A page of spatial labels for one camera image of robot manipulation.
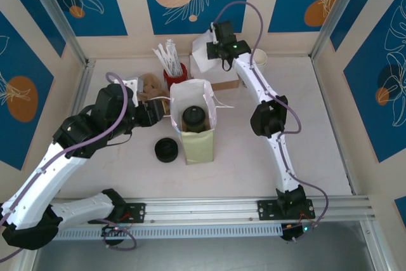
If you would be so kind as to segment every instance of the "brown teddy bear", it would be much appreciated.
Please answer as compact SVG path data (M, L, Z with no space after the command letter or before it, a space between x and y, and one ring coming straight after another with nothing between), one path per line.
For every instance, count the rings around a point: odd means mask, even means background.
M143 79L144 87L143 93L138 94L138 99L142 102L150 100L151 98L156 98L157 96L166 96L169 98L169 90L162 89L162 85L158 77L153 73L143 74L140 78ZM169 113L169 100L163 98L165 107L165 115Z

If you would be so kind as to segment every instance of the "red cup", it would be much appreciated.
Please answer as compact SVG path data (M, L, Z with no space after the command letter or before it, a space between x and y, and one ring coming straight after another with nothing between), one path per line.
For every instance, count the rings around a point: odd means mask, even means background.
M168 90L171 89L172 84L179 84L188 79L188 71L186 69L186 66L183 65L182 63L180 63L180 65L182 67L183 74L179 77L170 77L164 70L164 79L167 84Z

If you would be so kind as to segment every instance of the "white table surface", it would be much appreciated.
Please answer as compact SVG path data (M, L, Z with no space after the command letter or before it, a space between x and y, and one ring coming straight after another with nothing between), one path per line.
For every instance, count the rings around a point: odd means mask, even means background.
M183 58L182 62L188 66L189 60ZM85 105L94 103L98 90L107 85L104 75L108 71L124 78L155 72L163 80L156 58L97 60ZM300 135L287 136L297 176L329 195L351 195L310 59L269 58L264 75L279 95L287 96L303 123ZM235 108L217 110L214 162L187 166L170 119L164 118L150 128L134 129L132 139L123 145L97 151L72 175L58 197L89 197L105 188L114 188L124 198L275 196L271 156L249 124L255 103L242 86L215 93L219 101ZM286 130L293 129L296 122L288 114ZM180 149L178 158L169 164L158 161L154 153L155 143L164 137L174 138ZM307 195L321 195L304 188Z

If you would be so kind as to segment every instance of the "white paper cup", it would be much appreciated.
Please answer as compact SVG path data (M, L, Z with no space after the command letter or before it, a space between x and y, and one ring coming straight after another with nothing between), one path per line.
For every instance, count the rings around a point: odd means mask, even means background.
M254 52L254 61L258 66L259 71L263 73L264 66L266 65L266 61L268 60L268 56L266 53L261 49L255 49Z

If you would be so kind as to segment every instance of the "white cable tie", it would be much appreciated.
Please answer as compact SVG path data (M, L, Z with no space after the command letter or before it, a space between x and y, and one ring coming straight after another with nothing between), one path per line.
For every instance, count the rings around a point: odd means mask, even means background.
M37 169L36 169L36 173L37 173L37 174L45 174L45 173L46 173L46 169L37 168Z
M7 209L3 210L3 213L4 213L4 215L7 215L7 214L11 215L11 214L15 213L15 209L11 210L10 208L7 208Z

